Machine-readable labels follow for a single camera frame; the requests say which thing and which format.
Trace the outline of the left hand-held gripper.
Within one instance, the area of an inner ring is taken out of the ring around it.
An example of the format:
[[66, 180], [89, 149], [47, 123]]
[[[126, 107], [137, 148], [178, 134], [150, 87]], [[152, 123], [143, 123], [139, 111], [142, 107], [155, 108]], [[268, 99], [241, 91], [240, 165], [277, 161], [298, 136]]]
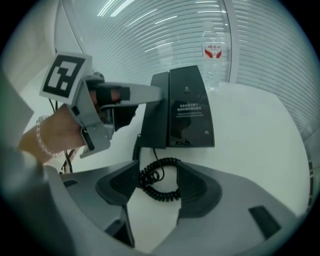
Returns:
[[[93, 57], [83, 53], [57, 52], [48, 68], [39, 95], [67, 105], [80, 125], [85, 143], [81, 158], [99, 153], [111, 146], [114, 131], [128, 126], [136, 115], [138, 105], [163, 100], [161, 88], [151, 85], [105, 82], [103, 75], [93, 72]], [[104, 124], [92, 101], [90, 90], [116, 89], [120, 100], [109, 106], [113, 109], [112, 124]]]

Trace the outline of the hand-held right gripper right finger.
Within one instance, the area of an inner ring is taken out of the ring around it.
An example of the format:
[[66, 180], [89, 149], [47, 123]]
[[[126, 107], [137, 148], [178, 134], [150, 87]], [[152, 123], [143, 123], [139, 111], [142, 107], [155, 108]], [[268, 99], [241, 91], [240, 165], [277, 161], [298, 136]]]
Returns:
[[243, 254], [297, 221], [289, 208], [242, 176], [179, 162], [176, 183], [177, 223], [154, 254]]

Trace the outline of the person's left hand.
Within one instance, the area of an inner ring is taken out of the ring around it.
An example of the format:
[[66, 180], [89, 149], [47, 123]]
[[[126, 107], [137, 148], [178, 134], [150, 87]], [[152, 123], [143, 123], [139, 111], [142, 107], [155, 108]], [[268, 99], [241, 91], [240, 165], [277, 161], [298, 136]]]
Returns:
[[39, 139], [51, 155], [85, 145], [81, 125], [74, 119], [66, 104], [62, 104], [39, 124]]

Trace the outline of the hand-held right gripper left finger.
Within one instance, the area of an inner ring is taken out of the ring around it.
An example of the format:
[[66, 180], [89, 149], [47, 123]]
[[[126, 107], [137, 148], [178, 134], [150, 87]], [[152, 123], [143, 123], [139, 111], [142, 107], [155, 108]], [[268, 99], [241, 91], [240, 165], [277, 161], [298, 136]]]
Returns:
[[139, 183], [137, 161], [60, 177], [77, 206], [98, 228], [125, 245], [135, 247], [127, 205]]

